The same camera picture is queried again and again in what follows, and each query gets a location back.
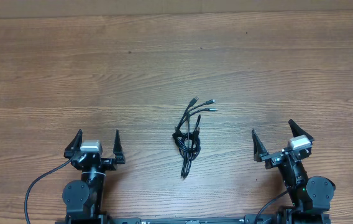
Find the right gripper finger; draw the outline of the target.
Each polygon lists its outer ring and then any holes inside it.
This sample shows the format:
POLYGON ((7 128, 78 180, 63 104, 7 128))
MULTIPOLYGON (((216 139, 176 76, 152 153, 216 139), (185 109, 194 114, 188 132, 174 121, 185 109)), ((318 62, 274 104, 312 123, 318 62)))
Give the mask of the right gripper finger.
POLYGON ((262 162, 263 158, 268 156, 268 151, 265 146, 262 144, 255 130, 252 130, 252 140, 254 144, 254 161, 262 162))
POLYGON ((308 134, 306 131, 304 131, 302 128, 300 128, 292 119, 288 121, 288 124, 290 126, 290 129, 292 131, 293 137, 298 137, 305 135, 309 141, 313 142, 314 137, 312 137, 310 134, 308 134))

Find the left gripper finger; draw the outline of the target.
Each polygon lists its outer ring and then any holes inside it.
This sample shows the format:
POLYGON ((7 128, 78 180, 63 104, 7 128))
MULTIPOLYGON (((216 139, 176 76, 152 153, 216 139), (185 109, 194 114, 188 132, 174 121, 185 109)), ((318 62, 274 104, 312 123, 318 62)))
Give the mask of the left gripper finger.
POLYGON ((124 155, 124 151, 122 150, 121 139, 120 139, 120 134, 118 129, 116 130, 116 135, 114 139, 113 153, 115 155, 116 164, 125 164, 126 158, 124 155))
POLYGON ((76 136, 65 148, 64 158, 72 158, 75 152, 80 150, 82 139, 83 139, 83 131, 79 129, 76 136))

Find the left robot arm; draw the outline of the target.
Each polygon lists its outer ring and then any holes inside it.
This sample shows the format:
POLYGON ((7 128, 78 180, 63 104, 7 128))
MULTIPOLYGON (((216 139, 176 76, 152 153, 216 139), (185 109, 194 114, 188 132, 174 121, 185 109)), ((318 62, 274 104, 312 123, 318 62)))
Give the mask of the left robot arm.
POLYGON ((62 199, 66 205, 64 223, 113 223, 111 216, 102 211, 104 183, 107 171, 114 171, 124 164, 126 158, 121 146, 119 131, 116 131, 112 158, 102 156, 99 140, 83 140, 79 130, 64 150, 64 157, 76 169, 81 178, 66 184, 62 199))

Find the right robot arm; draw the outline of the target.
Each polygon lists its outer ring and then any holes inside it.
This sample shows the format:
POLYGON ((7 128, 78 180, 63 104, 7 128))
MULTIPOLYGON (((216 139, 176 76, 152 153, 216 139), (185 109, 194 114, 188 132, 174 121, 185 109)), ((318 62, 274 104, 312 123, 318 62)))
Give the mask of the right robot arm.
POLYGON ((269 153, 257 133, 252 131, 254 161, 264 162, 266 169, 277 168, 286 190, 267 202, 253 223, 330 223, 326 213, 331 208, 336 185, 322 176, 309 177, 302 160, 311 155, 314 137, 300 128, 292 119, 288 121, 293 138, 280 152, 269 153), (282 206, 274 215, 264 211, 284 195, 289 195, 292 206, 282 206))

